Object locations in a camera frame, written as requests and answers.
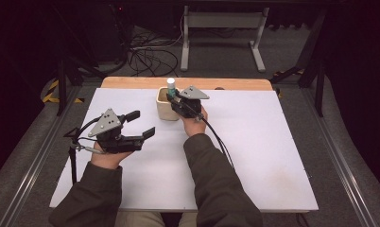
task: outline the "wooden edge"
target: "wooden edge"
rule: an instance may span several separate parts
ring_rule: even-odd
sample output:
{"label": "wooden edge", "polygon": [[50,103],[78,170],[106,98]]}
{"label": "wooden edge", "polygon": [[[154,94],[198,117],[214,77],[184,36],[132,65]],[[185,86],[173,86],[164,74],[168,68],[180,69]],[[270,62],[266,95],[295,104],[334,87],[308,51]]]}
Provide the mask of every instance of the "wooden edge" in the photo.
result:
{"label": "wooden edge", "polygon": [[[127,88],[127,89],[158,89],[166,87],[167,78],[128,78],[107,77],[103,80],[101,88]],[[267,79],[205,79],[205,78],[175,78],[178,88],[194,85],[199,89],[214,90],[255,90],[272,91]]]}

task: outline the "pants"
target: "pants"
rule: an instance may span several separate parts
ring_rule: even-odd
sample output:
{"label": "pants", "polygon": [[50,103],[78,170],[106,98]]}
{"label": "pants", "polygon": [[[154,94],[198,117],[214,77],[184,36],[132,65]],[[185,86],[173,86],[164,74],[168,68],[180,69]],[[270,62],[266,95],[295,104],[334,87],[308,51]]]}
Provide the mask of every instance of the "pants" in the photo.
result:
{"label": "pants", "polygon": [[[179,227],[196,227],[197,213],[183,213]],[[115,227],[164,227],[164,221],[158,212],[117,213]]]}

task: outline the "jacket sleeve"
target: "jacket sleeve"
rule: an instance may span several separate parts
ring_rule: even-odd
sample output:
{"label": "jacket sleeve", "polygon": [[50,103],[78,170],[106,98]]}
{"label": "jacket sleeve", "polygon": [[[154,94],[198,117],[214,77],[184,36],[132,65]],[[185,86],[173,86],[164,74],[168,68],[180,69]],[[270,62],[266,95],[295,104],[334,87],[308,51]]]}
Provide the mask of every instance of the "jacket sleeve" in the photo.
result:
{"label": "jacket sleeve", "polygon": [[190,137],[184,143],[184,152],[196,185],[198,227],[263,226],[259,209],[208,135]]}
{"label": "jacket sleeve", "polygon": [[80,182],[53,210],[54,226],[114,226],[122,200],[122,167],[115,170],[88,163]]}

